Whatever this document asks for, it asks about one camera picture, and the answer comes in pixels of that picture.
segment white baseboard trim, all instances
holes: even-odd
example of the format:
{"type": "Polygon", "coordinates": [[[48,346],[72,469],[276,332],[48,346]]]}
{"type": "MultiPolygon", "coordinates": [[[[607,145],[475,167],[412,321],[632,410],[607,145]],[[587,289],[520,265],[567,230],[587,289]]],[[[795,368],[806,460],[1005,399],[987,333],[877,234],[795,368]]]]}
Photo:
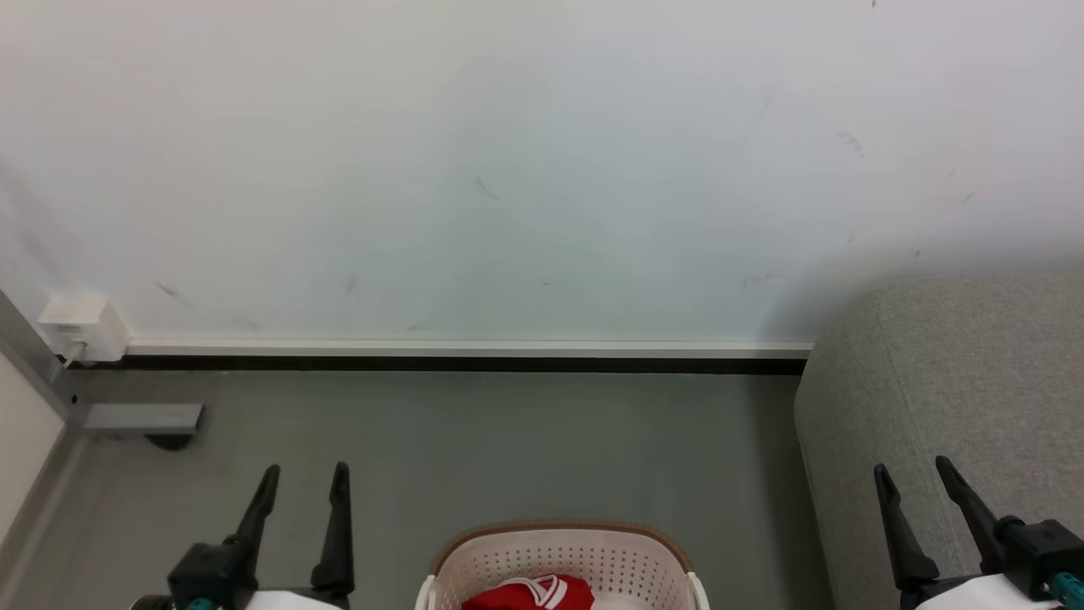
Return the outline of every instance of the white baseboard trim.
{"type": "Polygon", "coordinates": [[[363,341],[134,337],[132,356],[437,356],[490,359],[784,359],[813,343],[769,341],[363,341]]]}

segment wall outlet box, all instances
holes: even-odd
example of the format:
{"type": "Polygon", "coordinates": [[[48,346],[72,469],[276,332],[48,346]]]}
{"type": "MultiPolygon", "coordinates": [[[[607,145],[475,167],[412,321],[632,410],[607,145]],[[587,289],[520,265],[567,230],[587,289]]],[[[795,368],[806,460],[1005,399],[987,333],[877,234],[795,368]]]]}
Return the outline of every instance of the wall outlet box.
{"type": "Polygon", "coordinates": [[[53,352],[64,356],[81,342],[87,351],[78,360],[113,363],[128,349],[128,328],[101,297],[53,298],[38,324],[53,342],[53,352]]]}

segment red clothing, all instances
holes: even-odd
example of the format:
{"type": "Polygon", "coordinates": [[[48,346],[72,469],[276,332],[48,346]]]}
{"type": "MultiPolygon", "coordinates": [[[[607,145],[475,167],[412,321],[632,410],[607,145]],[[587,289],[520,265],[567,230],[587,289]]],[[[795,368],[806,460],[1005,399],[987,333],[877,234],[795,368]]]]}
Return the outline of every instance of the red clothing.
{"type": "Polygon", "coordinates": [[[591,610],[591,585],[567,574],[508,579],[463,602],[463,610],[591,610]]]}

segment gray floor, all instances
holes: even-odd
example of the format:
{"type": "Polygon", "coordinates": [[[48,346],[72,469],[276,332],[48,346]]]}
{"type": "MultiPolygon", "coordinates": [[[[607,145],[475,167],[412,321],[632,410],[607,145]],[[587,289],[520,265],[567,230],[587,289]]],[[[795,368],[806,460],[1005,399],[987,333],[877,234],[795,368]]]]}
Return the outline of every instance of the gray floor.
{"type": "Polygon", "coordinates": [[[791,419],[797,378],[421,373],[93,373],[114,401],[203,401],[181,453],[95,440],[15,608],[120,610],[166,590],[282,466],[258,575],[302,585],[337,460],[351,467],[356,609],[412,608],[441,546],[530,518],[647,523],[717,609],[831,607],[791,419]]]}

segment white plastic basket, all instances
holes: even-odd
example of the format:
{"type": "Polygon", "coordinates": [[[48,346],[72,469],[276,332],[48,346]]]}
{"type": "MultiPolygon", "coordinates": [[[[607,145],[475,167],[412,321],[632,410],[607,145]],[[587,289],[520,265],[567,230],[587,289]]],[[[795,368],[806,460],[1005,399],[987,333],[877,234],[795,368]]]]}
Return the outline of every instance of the white plastic basket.
{"type": "Polygon", "coordinates": [[[437,559],[414,610],[460,610],[507,579],[553,573],[586,581],[593,610],[710,610],[704,586],[673,541],[640,525],[605,521],[535,521],[468,532],[437,559]]]}

